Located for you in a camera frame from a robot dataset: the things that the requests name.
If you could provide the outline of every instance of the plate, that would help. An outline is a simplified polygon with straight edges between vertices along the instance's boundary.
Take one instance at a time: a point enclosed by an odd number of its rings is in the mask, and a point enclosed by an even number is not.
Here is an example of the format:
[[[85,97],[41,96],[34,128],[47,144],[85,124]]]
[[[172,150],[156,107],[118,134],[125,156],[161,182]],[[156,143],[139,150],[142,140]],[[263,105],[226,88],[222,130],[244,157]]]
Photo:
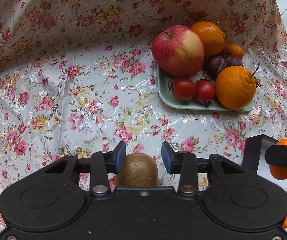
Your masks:
[[[216,99],[213,100],[210,107],[202,106],[198,104],[194,99],[187,102],[179,102],[173,97],[172,92],[168,89],[168,81],[173,82],[175,78],[162,70],[159,66],[157,66],[157,75],[159,96],[166,105],[172,108],[206,111],[249,112],[252,110],[254,105],[254,99],[252,99],[252,101],[247,106],[239,110],[230,110],[225,108]]]

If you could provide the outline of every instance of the silver screw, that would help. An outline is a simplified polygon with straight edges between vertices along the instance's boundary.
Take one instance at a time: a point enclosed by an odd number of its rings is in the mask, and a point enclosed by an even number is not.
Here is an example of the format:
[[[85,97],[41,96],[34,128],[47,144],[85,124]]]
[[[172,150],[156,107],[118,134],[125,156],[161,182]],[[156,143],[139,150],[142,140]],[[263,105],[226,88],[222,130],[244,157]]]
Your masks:
[[[195,186],[192,186],[192,185],[183,185],[180,190],[183,192],[183,193],[194,193],[197,191],[196,187]]]
[[[108,188],[104,185],[96,185],[92,188],[93,192],[97,193],[97,194],[103,194],[106,193],[108,191]]]
[[[140,192],[140,195],[141,195],[142,197],[146,197],[146,196],[149,195],[149,192],[147,192],[147,191],[142,191],[142,192]]]

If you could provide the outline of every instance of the floral tablecloth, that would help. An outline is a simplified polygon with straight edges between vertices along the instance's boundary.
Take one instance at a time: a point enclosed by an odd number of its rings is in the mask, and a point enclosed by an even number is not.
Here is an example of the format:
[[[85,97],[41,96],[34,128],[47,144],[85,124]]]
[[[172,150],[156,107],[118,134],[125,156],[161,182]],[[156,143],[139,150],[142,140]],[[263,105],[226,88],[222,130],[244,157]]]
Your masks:
[[[181,111],[160,100],[151,41],[200,20],[220,22],[248,68],[261,62],[251,112]],[[246,138],[261,133],[287,137],[287,34],[276,0],[0,0],[0,193],[66,154],[90,157],[119,141],[151,155],[160,184],[176,186],[163,141],[241,163]]]

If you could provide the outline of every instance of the red apple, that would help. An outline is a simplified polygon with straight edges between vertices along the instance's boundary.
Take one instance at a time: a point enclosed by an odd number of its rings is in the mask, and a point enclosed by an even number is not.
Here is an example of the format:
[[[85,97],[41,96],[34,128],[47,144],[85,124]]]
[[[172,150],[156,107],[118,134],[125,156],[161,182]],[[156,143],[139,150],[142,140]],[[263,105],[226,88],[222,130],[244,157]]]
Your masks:
[[[160,33],[152,42],[151,52],[159,67],[175,77],[196,75],[205,59],[205,48],[198,34],[182,25]]]

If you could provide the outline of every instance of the brown kiwi fruit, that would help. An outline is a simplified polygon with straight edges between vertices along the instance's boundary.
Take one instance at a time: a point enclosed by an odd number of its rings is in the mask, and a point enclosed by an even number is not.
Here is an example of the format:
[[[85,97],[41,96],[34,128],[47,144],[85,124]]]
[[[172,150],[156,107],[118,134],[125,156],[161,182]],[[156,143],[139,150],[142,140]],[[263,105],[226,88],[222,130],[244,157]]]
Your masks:
[[[116,187],[158,186],[158,169],[155,161],[145,153],[131,153],[125,156],[124,164],[115,175]]]

